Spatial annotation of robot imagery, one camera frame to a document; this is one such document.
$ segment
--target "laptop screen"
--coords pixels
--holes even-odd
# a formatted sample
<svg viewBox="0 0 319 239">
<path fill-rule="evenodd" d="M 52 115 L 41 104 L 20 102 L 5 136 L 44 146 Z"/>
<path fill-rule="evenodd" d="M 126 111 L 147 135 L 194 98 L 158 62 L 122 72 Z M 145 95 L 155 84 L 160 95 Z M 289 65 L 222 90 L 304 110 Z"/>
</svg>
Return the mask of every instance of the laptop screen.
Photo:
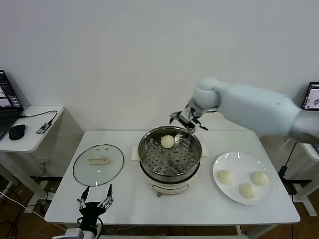
<svg viewBox="0 0 319 239">
<path fill-rule="evenodd" d="M 5 73 L 0 70 L 0 110 L 21 109 L 18 101 Z"/>
<path fill-rule="evenodd" d="M 319 82 L 309 83 L 303 109 L 309 111 L 319 111 Z"/>
</svg>

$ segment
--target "white plate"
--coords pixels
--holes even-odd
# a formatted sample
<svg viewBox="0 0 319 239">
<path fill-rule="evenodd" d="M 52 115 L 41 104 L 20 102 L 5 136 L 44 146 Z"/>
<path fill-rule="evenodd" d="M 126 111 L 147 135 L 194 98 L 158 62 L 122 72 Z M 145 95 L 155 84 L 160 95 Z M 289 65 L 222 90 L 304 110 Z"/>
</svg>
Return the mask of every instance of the white plate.
<svg viewBox="0 0 319 239">
<path fill-rule="evenodd" d="M 225 169 L 234 174 L 234 182 L 232 184 L 222 184 L 217 177 L 217 173 Z M 256 171 L 266 173 L 270 182 L 266 186 L 256 185 L 257 196 L 253 199 L 247 199 L 239 192 L 239 186 L 244 183 L 253 183 L 250 175 Z M 246 205 L 262 204 L 270 199 L 274 192 L 274 183 L 269 170 L 259 160 L 244 153 L 232 152 L 219 156 L 212 167 L 212 174 L 220 190 L 238 203 Z"/>
</svg>

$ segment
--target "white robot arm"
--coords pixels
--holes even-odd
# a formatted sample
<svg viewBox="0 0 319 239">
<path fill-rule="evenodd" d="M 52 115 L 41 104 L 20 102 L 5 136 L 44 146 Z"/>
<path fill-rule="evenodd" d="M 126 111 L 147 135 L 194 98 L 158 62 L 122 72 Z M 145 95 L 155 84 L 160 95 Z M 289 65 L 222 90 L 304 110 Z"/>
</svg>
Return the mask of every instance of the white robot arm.
<svg viewBox="0 0 319 239">
<path fill-rule="evenodd" d="M 202 79 L 193 97 L 181 112 L 170 115 L 190 134 L 195 126 L 203 129 L 198 118 L 208 110 L 261 135 L 288 135 L 303 143 L 319 143 L 319 112 L 304 111 L 287 96 L 268 90 L 235 84 L 216 78 Z"/>
</svg>

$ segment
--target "floor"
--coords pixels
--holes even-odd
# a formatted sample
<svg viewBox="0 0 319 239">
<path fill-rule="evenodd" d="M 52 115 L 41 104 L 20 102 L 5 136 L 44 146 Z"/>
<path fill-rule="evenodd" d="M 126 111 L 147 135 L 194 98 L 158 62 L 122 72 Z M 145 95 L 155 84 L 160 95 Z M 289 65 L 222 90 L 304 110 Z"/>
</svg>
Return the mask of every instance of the floor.
<svg viewBox="0 0 319 239">
<path fill-rule="evenodd" d="M 4 179 L 0 179 L 0 187 L 5 187 L 7 182 Z M 55 192 L 58 188 L 59 182 L 49 182 L 46 190 Z M 288 192 L 290 192 L 290 186 L 285 185 Z M 18 194 L 21 199 L 21 203 L 25 204 L 32 193 L 22 184 L 12 188 L 14 192 Z M 8 196 L 18 201 L 19 198 L 14 193 L 9 193 Z M 310 195 L 310 200 L 313 206 L 319 212 L 319 190 Z M 42 212 L 47 209 L 49 204 L 42 206 Z M 292 237 L 292 226 L 291 225 L 279 225 L 270 232 L 264 234 L 260 239 L 312 239 L 319 238 L 319 218 L 311 218 L 307 215 L 307 212 L 303 208 L 302 204 L 295 204 L 300 216 L 301 221 L 294 224 L 293 231 L 294 236 Z M 37 213 L 41 214 L 40 206 L 36 206 Z M 0 239 L 4 239 L 10 229 L 10 224 L 4 223 L 4 221 L 14 222 L 19 212 L 19 207 L 12 207 L 0 202 Z M 39 218 L 35 214 L 25 214 L 22 212 L 17 220 L 17 235 L 23 235 L 30 232 L 39 232 L 48 236 L 57 236 L 64 234 L 62 229 L 56 227 L 53 224 L 46 223 L 44 220 Z M 242 230 L 251 230 L 251 226 L 243 226 Z M 210 235 L 236 235 L 235 227 L 153 227 L 153 226 L 139 226 L 133 228 L 126 228 L 125 226 L 105 226 L 104 235 L 111 235 L 117 233 L 118 235 L 172 235 L 172 236 L 210 236 Z M 22 237 L 24 239 L 44 239 L 47 238 L 39 234 L 30 234 Z"/>
</svg>

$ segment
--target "black mouse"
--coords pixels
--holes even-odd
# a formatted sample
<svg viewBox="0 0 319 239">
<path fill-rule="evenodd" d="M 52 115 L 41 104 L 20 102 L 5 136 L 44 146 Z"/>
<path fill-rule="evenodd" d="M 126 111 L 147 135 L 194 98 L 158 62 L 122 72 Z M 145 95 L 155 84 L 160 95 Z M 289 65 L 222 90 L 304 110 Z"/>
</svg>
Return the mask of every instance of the black mouse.
<svg viewBox="0 0 319 239">
<path fill-rule="evenodd" d="M 17 140 L 24 136 L 25 124 L 18 124 L 9 129 L 9 139 Z"/>
</svg>

